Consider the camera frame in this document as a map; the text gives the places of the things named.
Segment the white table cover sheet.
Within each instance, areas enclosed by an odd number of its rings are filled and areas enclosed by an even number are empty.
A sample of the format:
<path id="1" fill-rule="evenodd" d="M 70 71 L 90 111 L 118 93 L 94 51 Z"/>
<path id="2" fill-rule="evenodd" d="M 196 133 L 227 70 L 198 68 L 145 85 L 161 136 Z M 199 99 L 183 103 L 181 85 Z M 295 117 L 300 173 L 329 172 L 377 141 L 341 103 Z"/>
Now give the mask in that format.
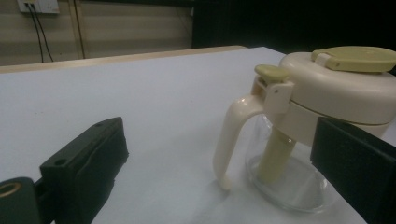
<path id="1" fill-rule="evenodd" d="M 230 105 L 250 94 L 257 65 L 285 56 L 257 48 L 0 74 L 0 224 L 37 223 L 34 182 L 47 189 L 40 165 L 116 117 L 129 156 L 94 224 L 368 224 L 335 188 L 338 200 L 317 213 L 268 201 L 245 165 L 255 119 L 235 144 L 230 189 L 216 179 Z"/>

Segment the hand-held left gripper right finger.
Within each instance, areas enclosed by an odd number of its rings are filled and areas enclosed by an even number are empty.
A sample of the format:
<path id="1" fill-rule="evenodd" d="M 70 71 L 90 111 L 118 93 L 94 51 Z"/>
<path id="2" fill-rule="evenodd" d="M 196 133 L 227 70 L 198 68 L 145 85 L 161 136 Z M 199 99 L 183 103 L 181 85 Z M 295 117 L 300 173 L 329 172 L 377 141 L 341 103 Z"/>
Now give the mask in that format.
<path id="1" fill-rule="evenodd" d="M 368 224 L 396 224 L 396 147 L 337 119 L 318 119 L 312 164 Z"/>

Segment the cream lidded glass cup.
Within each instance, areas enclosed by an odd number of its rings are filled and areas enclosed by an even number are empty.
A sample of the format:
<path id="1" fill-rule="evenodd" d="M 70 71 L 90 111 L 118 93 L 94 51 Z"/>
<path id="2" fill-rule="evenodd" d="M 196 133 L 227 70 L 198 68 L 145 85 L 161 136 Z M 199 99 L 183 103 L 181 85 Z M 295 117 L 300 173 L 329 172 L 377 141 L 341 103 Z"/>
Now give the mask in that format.
<path id="1" fill-rule="evenodd" d="M 396 118 L 396 52 L 378 47 L 335 47 L 294 52 L 279 65 L 259 64 L 250 94 L 229 107 L 213 158 L 222 189 L 239 133 L 255 119 L 247 177 L 270 202 L 321 212 L 339 198 L 310 164 L 318 118 L 337 119 L 381 136 Z"/>

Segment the wooden table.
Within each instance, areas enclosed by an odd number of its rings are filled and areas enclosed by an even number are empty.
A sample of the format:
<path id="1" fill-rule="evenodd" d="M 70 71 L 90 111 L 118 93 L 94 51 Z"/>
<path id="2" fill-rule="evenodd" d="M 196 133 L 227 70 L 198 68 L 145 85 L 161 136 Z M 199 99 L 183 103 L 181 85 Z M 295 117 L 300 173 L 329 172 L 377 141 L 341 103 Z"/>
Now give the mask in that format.
<path id="1" fill-rule="evenodd" d="M 170 51 L 162 51 L 162 52 L 150 52 L 150 53 L 120 55 L 120 56 L 111 56 L 111 57 L 102 57 L 102 58 L 71 60 L 71 61 L 62 61 L 62 62 L 53 62 L 53 63 L 7 65 L 7 66 L 0 66 L 0 74 L 84 67 L 84 66 L 101 65 L 107 63 L 133 62 L 133 61 L 141 61 L 148 59 L 176 57 L 176 56 L 185 56 L 185 55 L 194 55 L 194 54 L 217 53 L 217 52 L 240 50 L 240 49 L 246 49 L 246 47 L 225 46 L 225 47 L 213 47 L 213 48 L 202 48 L 202 49 L 181 49 L 181 50 L 170 50 Z"/>

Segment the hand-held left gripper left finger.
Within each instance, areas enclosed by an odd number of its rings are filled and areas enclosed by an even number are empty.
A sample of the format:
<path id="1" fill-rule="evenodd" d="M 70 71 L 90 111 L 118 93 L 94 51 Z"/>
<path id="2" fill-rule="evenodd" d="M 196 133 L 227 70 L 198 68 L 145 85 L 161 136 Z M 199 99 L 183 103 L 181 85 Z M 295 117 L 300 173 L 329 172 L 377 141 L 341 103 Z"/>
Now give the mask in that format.
<path id="1" fill-rule="evenodd" d="M 116 117 L 92 125 L 41 164 L 55 223 L 91 224 L 128 156 L 122 118 Z"/>

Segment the white wall socket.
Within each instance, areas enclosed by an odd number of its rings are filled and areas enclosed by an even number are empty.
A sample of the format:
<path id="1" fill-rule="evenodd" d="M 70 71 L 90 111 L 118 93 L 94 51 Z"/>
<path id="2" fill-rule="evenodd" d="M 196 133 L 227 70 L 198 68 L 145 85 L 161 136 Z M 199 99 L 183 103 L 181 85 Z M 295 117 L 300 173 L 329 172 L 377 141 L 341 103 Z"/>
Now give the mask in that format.
<path id="1" fill-rule="evenodd" d="M 26 13 L 34 8 L 37 13 L 59 14 L 58 0 L 17 0 L 20 12 Z"/>

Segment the dark curtain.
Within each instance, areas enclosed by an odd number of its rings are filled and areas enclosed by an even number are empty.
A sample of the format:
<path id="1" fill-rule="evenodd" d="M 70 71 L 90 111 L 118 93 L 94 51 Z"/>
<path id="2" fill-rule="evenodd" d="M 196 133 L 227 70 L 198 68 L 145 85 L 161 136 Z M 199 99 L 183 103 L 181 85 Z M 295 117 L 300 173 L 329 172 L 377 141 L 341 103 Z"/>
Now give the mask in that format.
<path id="1" fill-rule="evenodd" d="M 396 0 L 197 0 L 192 45 L 396 51 Z"/>

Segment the vertical wooden wall strip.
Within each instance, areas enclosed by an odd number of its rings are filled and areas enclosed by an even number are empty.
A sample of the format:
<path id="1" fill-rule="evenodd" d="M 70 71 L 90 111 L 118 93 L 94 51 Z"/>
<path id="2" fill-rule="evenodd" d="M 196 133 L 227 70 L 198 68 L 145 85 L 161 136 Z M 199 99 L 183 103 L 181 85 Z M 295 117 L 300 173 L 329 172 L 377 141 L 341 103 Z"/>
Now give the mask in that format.
<path id="1" fill-rule="evenodd" d="M 84 36 L 80 24 L 80 1 L 68 0 L 68 5 L 78 57 L 85 59 Z"/>

